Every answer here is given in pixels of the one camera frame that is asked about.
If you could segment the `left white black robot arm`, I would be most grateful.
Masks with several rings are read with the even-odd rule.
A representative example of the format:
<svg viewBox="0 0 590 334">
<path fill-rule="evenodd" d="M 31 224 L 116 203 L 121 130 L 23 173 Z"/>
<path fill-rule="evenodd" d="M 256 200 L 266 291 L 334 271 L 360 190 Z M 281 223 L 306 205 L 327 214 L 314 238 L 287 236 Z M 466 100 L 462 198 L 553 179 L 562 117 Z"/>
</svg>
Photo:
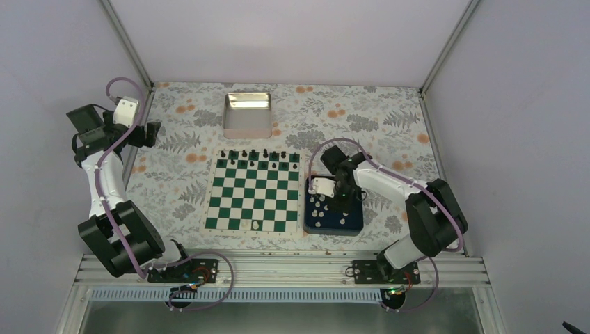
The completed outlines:
<svg viewBox="0 0 590 334">
<path fill-rule="evenodd" d="M 88 219 L 78 225 L 79 236 L 114 277 L 166 268 L 177 282 L 193 274 L 193 262 L 184 247 L 164 240 L 144 213 L 128 199 L 122 149 L 151 148 L 160 129 L 158 122 L 140 125 L 141 105 L 122 98 L 114 110 L 87 104 L 67 113 L 76 129 L 72 151 L 88 178 L 91 195 Z"/>
</svg>

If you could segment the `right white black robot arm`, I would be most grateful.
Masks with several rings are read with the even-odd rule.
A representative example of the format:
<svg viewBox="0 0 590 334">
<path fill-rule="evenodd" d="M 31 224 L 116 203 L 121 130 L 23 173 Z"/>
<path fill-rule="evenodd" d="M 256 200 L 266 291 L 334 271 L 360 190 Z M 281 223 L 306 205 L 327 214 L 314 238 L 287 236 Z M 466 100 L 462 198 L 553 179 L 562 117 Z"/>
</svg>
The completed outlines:
<svg viewBox="0 0 590 334">
<path fill-rule="evenodd" d="M 332 177 L 312 179 L 309 192 L 325 196 L 332 210 L 351 213 L 363 191 L 404 202 L 409 233 L 376 256 L 376 272 L 383 282 L 394 283 L 404 267 L 449 251 L 454 242 L 463 246 L 468 223 L 446 181 L 412 180 L 377 164 L 364 152 L 348 156 L 337 146 L 327 149 L 320 160 Z"/>
</svg>

